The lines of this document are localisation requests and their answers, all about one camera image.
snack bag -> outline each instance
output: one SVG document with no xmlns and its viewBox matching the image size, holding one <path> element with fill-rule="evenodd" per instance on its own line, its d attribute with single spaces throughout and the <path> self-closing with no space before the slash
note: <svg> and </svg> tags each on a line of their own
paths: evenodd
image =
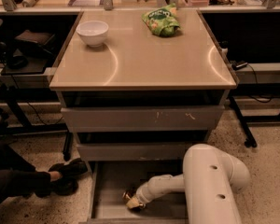
<svg viewBox="0 0 280 224">
<path fill-rule="evenodd" d="M 175 18 L 176 5 L 172 3 L 155 11 L 150 11 L 142 15 L 143 22 L 146 23 L 152 34 L 158 36 L 174 35 L 180 28 Z"/>
</svg>

white robotic arm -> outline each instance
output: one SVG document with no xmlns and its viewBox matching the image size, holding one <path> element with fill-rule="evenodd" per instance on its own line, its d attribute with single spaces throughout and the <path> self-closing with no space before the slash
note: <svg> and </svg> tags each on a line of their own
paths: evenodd
<svg viewBox="0 0 280 224">
<path fill-rule="evenodd" d="M 195 145 L 184 157 L 182 175 L 150 178 L 126 205 L 144 207 L 167 193 L 185 191 L 190 224 L 240 224 L 232 192 L 242 191 L 249 182 L 242 161 L 215 147 Z"/>
</svg>

black shoe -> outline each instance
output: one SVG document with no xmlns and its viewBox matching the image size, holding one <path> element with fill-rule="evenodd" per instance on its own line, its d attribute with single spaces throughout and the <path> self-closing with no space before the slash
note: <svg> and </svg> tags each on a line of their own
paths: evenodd
<svg viewBox="0 0 280 224">
<path fill-rule="evenodd" d="M 35 195 L 39 198 L 44 198 L 50 196 L 52 192 L 55 192 L 60 196 L 69 196 L 74 194 L 77 188 L 78 183 L 74 178 L 61 178 L 51 182 L 48 188 L 36 191 Z"/>
<path fill-rule="evenodd" d="M 78 177 L 88 172 L 85 162 L 81 158 L 70 161 L 69 164 L 56 163 L 49 168 L 49 172 L 60 172 L 64 178 Z"/>
</svg>

